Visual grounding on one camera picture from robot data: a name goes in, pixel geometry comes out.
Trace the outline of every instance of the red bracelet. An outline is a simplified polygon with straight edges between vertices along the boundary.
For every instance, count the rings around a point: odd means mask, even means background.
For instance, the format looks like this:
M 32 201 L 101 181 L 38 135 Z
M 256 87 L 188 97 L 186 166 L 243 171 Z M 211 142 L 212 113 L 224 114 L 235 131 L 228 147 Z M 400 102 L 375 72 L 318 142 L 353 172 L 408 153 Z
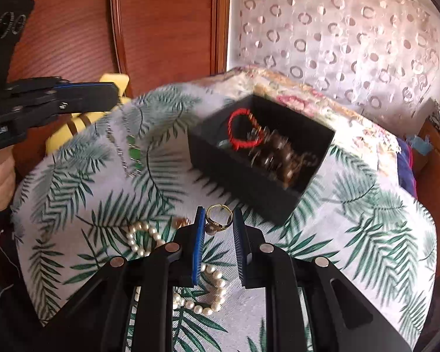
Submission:
M 231 125 L 233 123 L 233 119 L 236 116 L 240 115 L 247 115 L 252 126 L 258 131 L 258 138 L 256 140 L 246 141 L 235 139 L 233 137 L 233 130 L 231 129 Z M 239 150 L 240 148 L 254 148 L 264 141 L 264 131 L 262 130 L 262 127 L 258 124 L 256 118 L 252 116 L 250 110 L 248 110 L 247 108 L 238 108 L 231 113 L 230 119 L 228 120 L 228 139 L 230 140 L 230 143 L 233 146 L 234 150 Z

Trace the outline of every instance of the white wire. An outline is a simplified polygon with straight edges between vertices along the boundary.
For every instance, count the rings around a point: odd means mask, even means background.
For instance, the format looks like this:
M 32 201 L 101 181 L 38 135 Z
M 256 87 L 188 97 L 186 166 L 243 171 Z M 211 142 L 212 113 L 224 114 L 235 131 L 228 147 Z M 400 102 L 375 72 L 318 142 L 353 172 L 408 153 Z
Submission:
M 10 262 L 13 266 L 15 266 L 16 270 L 18 271 L 18 276 L 21 278 L 21 274 L 20 274 L 20 269 L 18 268 L 17 265 L 15 265 L 10 258 L 8 258 L 8 255 L 3 251 L 2 247 L 0 246 L 0 251 L 3 253 L 3 255 L 5 255 L 6 259 L 8 259 L 8 262 Z M 8 289 L 12 288 L 13 284 L 10 284 L 8 287 L 5 287 L 3 290 L 0 291 L 0 297 L 2 296 L 2 294 L 7 291 Z

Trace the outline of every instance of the white sheer curtain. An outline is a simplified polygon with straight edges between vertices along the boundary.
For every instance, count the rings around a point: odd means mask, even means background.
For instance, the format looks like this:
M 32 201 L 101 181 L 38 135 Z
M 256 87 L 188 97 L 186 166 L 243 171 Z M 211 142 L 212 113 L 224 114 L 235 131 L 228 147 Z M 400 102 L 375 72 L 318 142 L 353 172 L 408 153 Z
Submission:
M 232 0 L 231 8 L 231 66 L 274 69 L 397 135 L 410 132 L 440 74 L 440 19 L 417 0 Z

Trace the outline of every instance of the open black box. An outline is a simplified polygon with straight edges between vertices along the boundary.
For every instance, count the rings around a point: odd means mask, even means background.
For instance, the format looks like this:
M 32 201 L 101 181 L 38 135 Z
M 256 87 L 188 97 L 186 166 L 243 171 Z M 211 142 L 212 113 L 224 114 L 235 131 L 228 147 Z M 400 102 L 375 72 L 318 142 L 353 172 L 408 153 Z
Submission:
M 318 165 L 304 167 L 293 187 L 284 189 L 259 167 L 251 167 L 247 158 L 231 147 L 219 147 L 228 140 L 228 119 L 238 108 L 249 108 L 262 127 L 276 129 L 287 136 L 298 154 L 311 152 Z M 246 116 L 233 121 L 233 133 L 251 130 Z M 283 225 L 296 208 L 301 195 L 319 169 L 334 137 L 330 128 L 279 103 L 251 95 L 229 104 L 188 131 L 192 165 L 230 191 L 235 198 L 252 206 L 265 220 Z

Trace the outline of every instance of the pearl necklace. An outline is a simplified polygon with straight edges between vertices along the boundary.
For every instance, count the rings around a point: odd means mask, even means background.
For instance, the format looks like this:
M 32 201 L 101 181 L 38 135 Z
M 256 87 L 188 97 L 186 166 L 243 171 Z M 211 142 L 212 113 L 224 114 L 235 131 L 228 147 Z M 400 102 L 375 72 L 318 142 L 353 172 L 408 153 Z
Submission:
M 161 239 L 161 235 L 160 233 L 158 233 L 156 228 L 151 227 L 148 223 L 138 221 L 134 225 L 130 225 L 126 232 L 127 242 L 132 248 L 132 251 L 134 253 L 137 253 L 139 257 L 148 257 L 150 255 L 150 252 L 148 250 L 144 250 L 142 245 L 137 244 L 135 237 L 137 231 L 148 232 L 148 234 L 156 241 L 157 243 L 156 247 L 160 247 L 166 243 L 165 240 Z M 212 292 L 215 294 L 215 299 L 210 305 L 210 307 L 204 308 L 199 304 L 196 305 L 193 300 L 187 300 L 186 298 L 182 297 L 177 292 L 175 292 L 172 295 L 173 310 L 176 310 L 179 307 L 186 307 L 188 310 L 192 310 L 195 314 L 202 314 L 205 316 L 210 316 L 214 312 L 218 312 L 221 310 L 221 305 L 224 304 L 226 300 L 225 299 L 226 281 L 222 279 L 222 273 L 220 271 L 217 271 L 215 266 L 206 265 L 205 263 L 202 263 L 200 265 L 200 271 L 209 274 L 214 282 L 214 284 L 212 285 L 214 287 L 214 290 L 212 290 Z M 140 287 L 137 287 L 135 294 L 136 301 L 138 301 L 139 295 L 140 295 Z

